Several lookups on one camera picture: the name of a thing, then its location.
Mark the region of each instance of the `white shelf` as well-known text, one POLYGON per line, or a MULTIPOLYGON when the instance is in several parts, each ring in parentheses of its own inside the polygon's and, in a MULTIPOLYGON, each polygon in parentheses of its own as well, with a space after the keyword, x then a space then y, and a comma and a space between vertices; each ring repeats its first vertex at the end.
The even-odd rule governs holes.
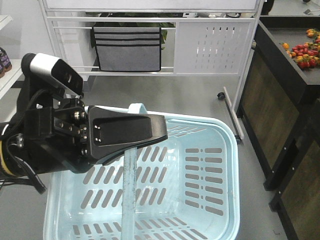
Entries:
POLYGON ((22 75, 21 71, 21 60, 20 59, 10 59, 12 64, 12 69, 7 71, 5 75, 0 78, 0 99, 6 94, 6 92, 11 88, 15 81, 22 75))
POLYGON ((0 30, 3 29, 11 21, 12 17, 10 15, 0 15, 0 30))

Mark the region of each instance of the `produce display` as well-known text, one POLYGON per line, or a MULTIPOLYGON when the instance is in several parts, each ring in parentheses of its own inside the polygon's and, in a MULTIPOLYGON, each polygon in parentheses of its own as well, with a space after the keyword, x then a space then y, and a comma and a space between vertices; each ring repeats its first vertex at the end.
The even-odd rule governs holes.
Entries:
POLYGON ((298 44, 291 50, 288 43, 283 42, 281 45, 302 70, 320 67, 320 31, 310 28, 305 33, 312 42, 298 44))

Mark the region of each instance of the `light blue basket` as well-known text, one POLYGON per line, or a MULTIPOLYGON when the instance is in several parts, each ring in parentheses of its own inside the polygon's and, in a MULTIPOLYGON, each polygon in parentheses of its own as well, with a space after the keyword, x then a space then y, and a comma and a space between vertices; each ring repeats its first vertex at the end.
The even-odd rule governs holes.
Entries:
MULTIPOLYGON (((137 151, 132 239, 235 239, 240 208, 238 149, 232 131, 214 118, 148 113, 165 116, 169 137, 137 151)), ((123 175, 123 156, 84 174, 53 173, 44 239, 123 239, 123 175)))

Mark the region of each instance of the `storage bin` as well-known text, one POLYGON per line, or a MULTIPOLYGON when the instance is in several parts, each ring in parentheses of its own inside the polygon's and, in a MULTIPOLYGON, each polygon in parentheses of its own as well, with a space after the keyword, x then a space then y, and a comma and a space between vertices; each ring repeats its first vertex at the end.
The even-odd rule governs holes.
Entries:
POLYGON ((161 70, 160 27, 94 26, 95 50, 101 71, 161 70))
MULTIPOLYGON (((238 149, 232 131, 214 118, 148 113, 165 116, 168 139, 137 150, 132 239, 235 239, 240 207, 238 149)), ((122 156, 83 174, 53 173, 44 239, 120 240, 123 166, 122 156)))

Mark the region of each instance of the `caster wheel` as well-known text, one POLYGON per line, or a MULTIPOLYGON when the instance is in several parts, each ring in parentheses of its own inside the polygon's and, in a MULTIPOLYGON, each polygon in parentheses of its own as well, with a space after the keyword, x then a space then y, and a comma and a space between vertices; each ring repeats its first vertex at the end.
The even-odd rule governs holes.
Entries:
POLYGON ((240 144, 242 142, 241 138, 239 135, 235 135, 235 141, 236 141, 236 144, 240 144))
POLYGON ((217 95, 217 97, 218 97, 219 100, 223 100, 223 99, 226 98, 226 95, 225 95, 224 92, 219 92, 218 95, 217 95))

